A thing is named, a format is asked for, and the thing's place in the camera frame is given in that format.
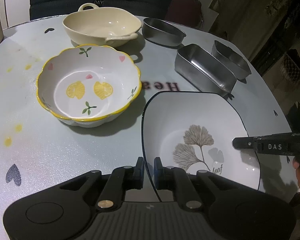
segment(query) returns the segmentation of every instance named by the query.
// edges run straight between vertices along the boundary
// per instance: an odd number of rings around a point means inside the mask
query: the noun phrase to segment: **bowl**
[[[211,54],[226,66],[237,79],[245,79],[251,74],[251,70],[245,59],[220,41],[214,41]]]
[[[129,107],[141,91],[140,75],[128,54],[80,45],[44,64],[36,82],[37,100],[68,125],[96,127]]]
[[[142,149],[150,175],[156,157],[164,167],[187,173],[211,171],[258,189],[260,164],[251,149],[237,150],[235,137],[248,134],[236,110],[220,95],[159,92],[146,104],[141,124]]]
[[[143,20],[142,35],[148,41],[168,46],[179,46],[186,34],[179,28],[165,21],[155,18]]]
[[[91,6],[94,9],[83,10]],[[114,7],[85,3],[77,12],[63,20],[66,33],[72,41],[82,44],[118,47],[138,37],[141,21],[133,14]]]
[[[202,92],[225,96],[237,81],[228,68],[196,44],[178,49],[174,65],[177,73]]]

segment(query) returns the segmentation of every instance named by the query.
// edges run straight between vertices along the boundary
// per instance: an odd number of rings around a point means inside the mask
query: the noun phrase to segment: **lemon slice print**
[[[72,83],[68,86],[66,94],[70,98],[77,97],[78,99],[81,99],[84,96],[85,93],[85,87],[81,83],[81,81],[77,81],[75,83]]]
[[[93,86],[94,93],[101,99],[105,99],[106,97],[112,95],[113,88],[110,84],[103,82],[96,82]]]

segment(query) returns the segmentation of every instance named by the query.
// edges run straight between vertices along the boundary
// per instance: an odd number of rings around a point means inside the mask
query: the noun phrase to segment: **metal tin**
[[[202,92],[231,93],[237,79],[210,53],[196,44],[178,49],[175,70]]]
[[[251,74],[245,59],[223,43],[214,41],[211,54],[232,71],[237,79],[244,79]]]
[[[142,35],[148,41],[169,46],[179,46],[186,34],[165,21],[155,18],[145,18],[143,20]]]

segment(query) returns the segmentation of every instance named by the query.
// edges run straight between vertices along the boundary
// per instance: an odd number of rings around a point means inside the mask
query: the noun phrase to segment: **yellow-rimmed bowl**
[[[84,44],[44,64],[36,82],[37,100],[68,125],[97,127],[118,117],[139,95],[140,75],[128,54]]]

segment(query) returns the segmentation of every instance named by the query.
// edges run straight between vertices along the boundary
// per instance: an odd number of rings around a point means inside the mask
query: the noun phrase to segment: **round table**
[[[143,90],[137,99],[117,119],[100,127],[63,124],[38,104],[35,80],[49,58],[73,47],[62,26],[64,17],[47,17],[4,30],[5,39],[0,44],[0,240],[8,239],[2,216],[15,200],[90,170],[107,174],[116,167],[134,166],[142,156],[142,111],[155,93],[197,91],[175,72],[176,49],[158,46],[139,35],[118,48],[131,55],[141,70]],[[243,56],[229,41],[176,26],[187,35],[183,45],[195,43],[211,52],[214,40],[219,40]],[[249,136],[290,132],[271,91],[249,66],[252,74],[246,83],[236,82],[234,97],[228,99]],[[289,201],[298,189],[292,158],[258,158],[259,190]],[[140,201],[157,201],[146,175],[144,189],[135,194]]]

